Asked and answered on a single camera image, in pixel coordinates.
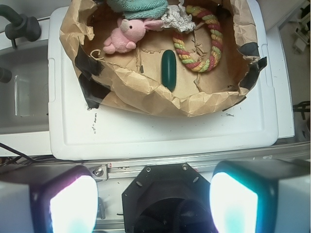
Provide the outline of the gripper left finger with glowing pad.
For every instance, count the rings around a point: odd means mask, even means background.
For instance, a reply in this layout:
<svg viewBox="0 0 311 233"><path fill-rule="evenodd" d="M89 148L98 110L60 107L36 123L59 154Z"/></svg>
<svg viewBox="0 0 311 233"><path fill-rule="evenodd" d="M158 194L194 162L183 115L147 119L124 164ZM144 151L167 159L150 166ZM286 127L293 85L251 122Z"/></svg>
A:
<svg viewBox="0 0 311 233"><path fill-rule="evenodd" d="M2 233L90 233L97 209L97 184L83 165L0 169Z"/></svg>

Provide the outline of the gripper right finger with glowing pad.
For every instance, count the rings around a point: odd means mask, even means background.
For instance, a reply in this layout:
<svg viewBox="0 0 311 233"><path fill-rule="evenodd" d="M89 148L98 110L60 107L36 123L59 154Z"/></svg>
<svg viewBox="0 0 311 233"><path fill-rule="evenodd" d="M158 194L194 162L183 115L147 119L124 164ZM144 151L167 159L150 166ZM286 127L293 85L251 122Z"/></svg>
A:
<svg viewBox="0 0 311 233"><path fill-rule="evenodd" d="M221 161L213 172L209 203L220 233L309 233L311 164Z"/></svg>

